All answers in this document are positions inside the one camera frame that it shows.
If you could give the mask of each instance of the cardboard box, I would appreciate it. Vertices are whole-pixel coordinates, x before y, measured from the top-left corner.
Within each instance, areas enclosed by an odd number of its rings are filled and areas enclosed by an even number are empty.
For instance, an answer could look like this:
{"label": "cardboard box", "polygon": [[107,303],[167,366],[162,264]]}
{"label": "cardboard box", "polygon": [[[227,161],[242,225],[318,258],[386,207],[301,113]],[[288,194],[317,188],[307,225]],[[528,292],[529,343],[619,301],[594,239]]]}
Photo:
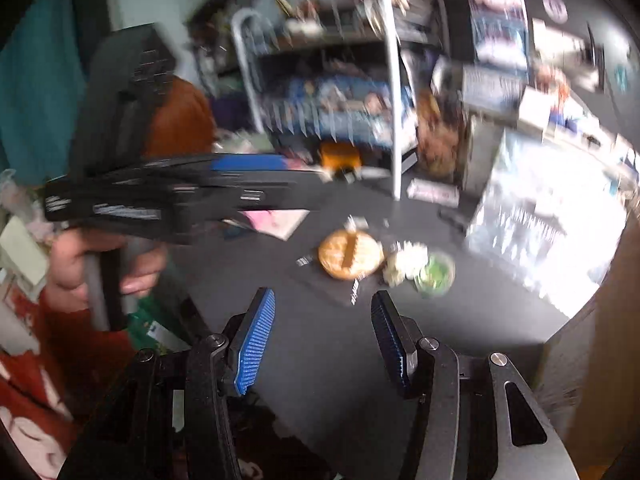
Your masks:
{"label": "cardboard box", "polygon": [[608,275],[545,344],[534,394],[580,477],[599,478],[640,427],[640,223],[632,211]]}

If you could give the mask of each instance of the person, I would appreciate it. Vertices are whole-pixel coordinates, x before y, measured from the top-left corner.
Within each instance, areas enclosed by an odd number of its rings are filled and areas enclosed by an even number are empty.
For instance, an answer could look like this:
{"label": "person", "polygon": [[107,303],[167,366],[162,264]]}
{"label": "person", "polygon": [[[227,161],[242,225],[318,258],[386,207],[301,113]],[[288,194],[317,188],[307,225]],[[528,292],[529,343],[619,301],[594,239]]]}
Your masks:
{"label": "person", "polygon": [[[55,479],[82,423],[135,354],[127,334],[96,332],[87,309],[84,254],[123,246],[125,237],[72,229],[53,243],[38,304],[22,298],[39,351],[0,352],[0,419],[32,469]],[[147,295],[166,265],[166,247],[141,254],[120,283],[123,294]]]}

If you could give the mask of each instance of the device handle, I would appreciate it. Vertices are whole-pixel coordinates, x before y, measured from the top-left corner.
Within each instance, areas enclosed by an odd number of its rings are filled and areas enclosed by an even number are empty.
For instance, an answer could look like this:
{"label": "device handle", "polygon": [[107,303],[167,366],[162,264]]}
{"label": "device handle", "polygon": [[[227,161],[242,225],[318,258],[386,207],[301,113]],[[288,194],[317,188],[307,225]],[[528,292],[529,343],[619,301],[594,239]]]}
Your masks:
{"label": "device handle", "polygon": [[117,332],[127,327],[127,314],[136,310],[137,298],[120,293],[120,282],[140,254],[153,250],[157,242],[127,237],[122,248],[84,256],[84,281],[88,289],[89,311],[94,329]]}

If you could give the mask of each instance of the round sticker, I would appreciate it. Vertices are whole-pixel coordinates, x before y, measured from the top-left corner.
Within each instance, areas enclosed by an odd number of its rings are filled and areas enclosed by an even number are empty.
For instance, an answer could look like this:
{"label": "round sticker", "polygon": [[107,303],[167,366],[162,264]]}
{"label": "round sticker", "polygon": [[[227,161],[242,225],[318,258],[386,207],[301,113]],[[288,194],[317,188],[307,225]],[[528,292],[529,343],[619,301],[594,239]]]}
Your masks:
{"label": "round sticker", "polygon": [[568,19],[566,5],[562,0],[542,0],[546,13],[556,23],[564,23]]}

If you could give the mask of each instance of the human hand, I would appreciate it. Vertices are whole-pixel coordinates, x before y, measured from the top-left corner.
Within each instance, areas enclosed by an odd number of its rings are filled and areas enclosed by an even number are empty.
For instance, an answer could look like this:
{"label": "human hand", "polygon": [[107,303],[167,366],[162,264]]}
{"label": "human hand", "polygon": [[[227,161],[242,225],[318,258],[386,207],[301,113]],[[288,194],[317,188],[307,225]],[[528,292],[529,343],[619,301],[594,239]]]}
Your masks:
{"label": "human hand", "polygon": [[[69,229],[54,241],[49,257],[45,294],[52,310],[75,312],[88,306],[88,287],[84,282],[84,254],[123,247],[126,237],[100,230]],[[166,265],[166,247],[160,245],[140,254],[127,276],[120,282],[123,294],[146,296]]]}

